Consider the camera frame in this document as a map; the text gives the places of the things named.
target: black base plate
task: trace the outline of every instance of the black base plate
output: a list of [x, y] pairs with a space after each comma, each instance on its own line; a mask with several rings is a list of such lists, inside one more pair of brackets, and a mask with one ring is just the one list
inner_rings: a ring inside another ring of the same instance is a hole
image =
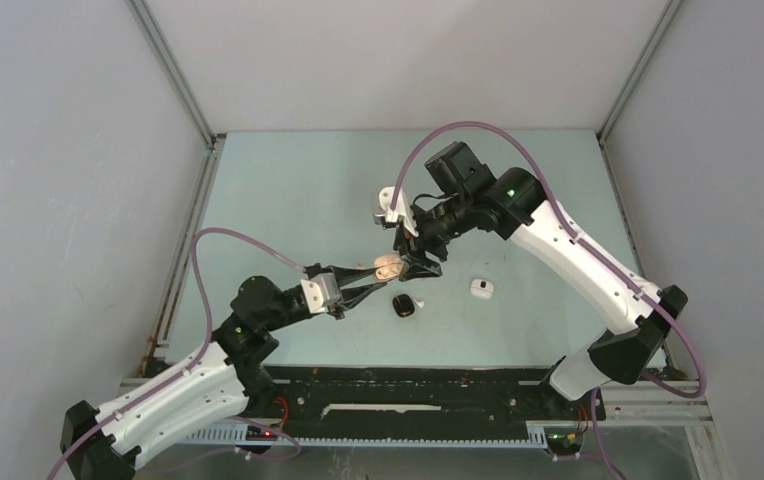
[[[527, 421], [579, 418], [588, 394], [569, 402], [541, 382], [548, 369], [268, 367], [290, 406], [284, 431], [304, 438], [527, 439]], [[332, 404], [431, 405], [435, 410], [336, 410]], [[597, 418], [605, 419], [603, 402]], [[265, 414], [282, 416], [273, 404]]]

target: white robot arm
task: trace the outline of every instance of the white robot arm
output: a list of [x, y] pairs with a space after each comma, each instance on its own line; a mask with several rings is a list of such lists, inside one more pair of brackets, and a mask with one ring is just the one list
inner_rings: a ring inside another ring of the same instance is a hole
[[232, 314], [204, 350], [200, 346], [186, 360], [98, 408], [82, 401], [67, 411], [62, 452], [95, 429], [67, 460], [73, 476], [130, 479], [161, 451], [211, 423], [241, 412], [259, 416], [273, 399], [273, 380], [261, 366], [279, 345], [270, 332], [322, 313], [343, 318], [385, 283], [342, 287], [375, 272], [316, 264], [305, 268], [308, 279], [288, 290], [264, 276], [248, 278], [231, 303]]
[[[493, 231], [546, 263], [594, 307], [605, 323], [603, 335], [554, 367], [549, 384], [566, 399], [576, 400], [610, 380], [635, 383], [670, 330], [659, 313], [640, 298], [641, 293], [676, 318], [687, 302], [682, 290], [676, 286], [660, 289], [630, 271], [581, 230], [558, 204], [576, 230], [571, 237], [547, 201], [541, 183], [523, 169], [512, 168], [494, 178], [461, 142], [454, 142], [425, 166], [444, 192], [435, 207], [429, 211], [410, 207], [400, 192], [392, 209], [392, 187], [382, 189], [374, 206], [377, 223], [397, 228], [394, 248], [405, 263], [401, 279], [441, 275], [440, 264], [427, 254], [446, 261], [446, 245], [452, 239], [473, 228]], [[582, 240], [631, 278], [640, 293], [583, 248]]]

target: white wall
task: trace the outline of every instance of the white wall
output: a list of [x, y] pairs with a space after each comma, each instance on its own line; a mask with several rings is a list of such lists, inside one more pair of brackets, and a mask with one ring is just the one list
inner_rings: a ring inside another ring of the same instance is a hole
[[160, 0], [217, 132], [599, 128], [666, 0]]
[[739, 478], [764, 478], [764, 2], [688, 2], [608, 153], [641, 260], [690, 300]]
[[136, 367], [203, 148], [125, 2], [0, 2], [0, 479]]

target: red wire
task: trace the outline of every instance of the red wire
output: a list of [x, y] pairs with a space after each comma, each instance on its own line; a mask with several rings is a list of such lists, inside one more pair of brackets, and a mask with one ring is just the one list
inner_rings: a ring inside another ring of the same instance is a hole
[[285, 409], [285, 413], [282, 415], [282, 421], [279, 422], [279, 426], [284, 427], [285, 422], [288, 421], [288, 413], [290, 412], [290, 408], [288, 408], [288, 401], [282, 397], [276, 397], [276, 399], [273, 400], [273, 403], [279, 403]]
[[579, 405], [577, 405], [576, 408], [576, 434], [580, 435], [582, 432], [579, 431], [579, 424], [582, 423], [582, 410], [579, 409]]
[[579, 411], [580, 411], [580, 413], [582, 413], [582, 416], [585, 419], [585, 430], [583, 430], [580, 433], [580, 435], [581, 435], [581, 434], [583, 434], [583, 433], [588, 431], [588, 420], [589, 420], [589, 418], [588, 418], [588, 410], [586, 410], [585, 407], [583, 407], [581, 403], [579, 404]]

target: light blue mat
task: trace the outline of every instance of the light blue mat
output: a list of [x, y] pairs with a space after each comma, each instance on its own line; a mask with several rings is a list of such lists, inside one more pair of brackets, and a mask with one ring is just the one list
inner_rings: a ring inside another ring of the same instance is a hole
[[[372, 265], [390, 253], [393, 231], [373, 224], [370, 200], [393, 185], [411, 149], [428, 132], [232, 133], [223, 150], [203, 227], [251, 235], [308, 265]], [[635, 268], [594, 133], [512, 132], [544, 170], [574, 219], [618, 260]], [[412, 165], [405, 189], [438, 194], [423, 162], [465, 141], [495, 176], [524, 160], [488, 132], [458, 131], [432, 142]], [[548, 366], [594, 339], [603, 324], [582, 297], [528, 252], [495, 234], [473, 231], [449, 247], [440, 279], [392, 283], [347, 318], [328, 315], [275, 332], [270, 365]], [[229, 314], [238, 286], [266, 275], [282, 288], [299, 275], [228, 237], [200, 242], [200, 265], [215, 326]], [[494, 282], [491, 300], [471, 296], [474, 278]], [[399, 318], [391, 298], [408, 293], [423, 309]], [[205, 333], [202, 303], [188, 275], [173, 320], [169, 361], [194, 350]], [[653, 365], [664, 364], [659, 354]]]

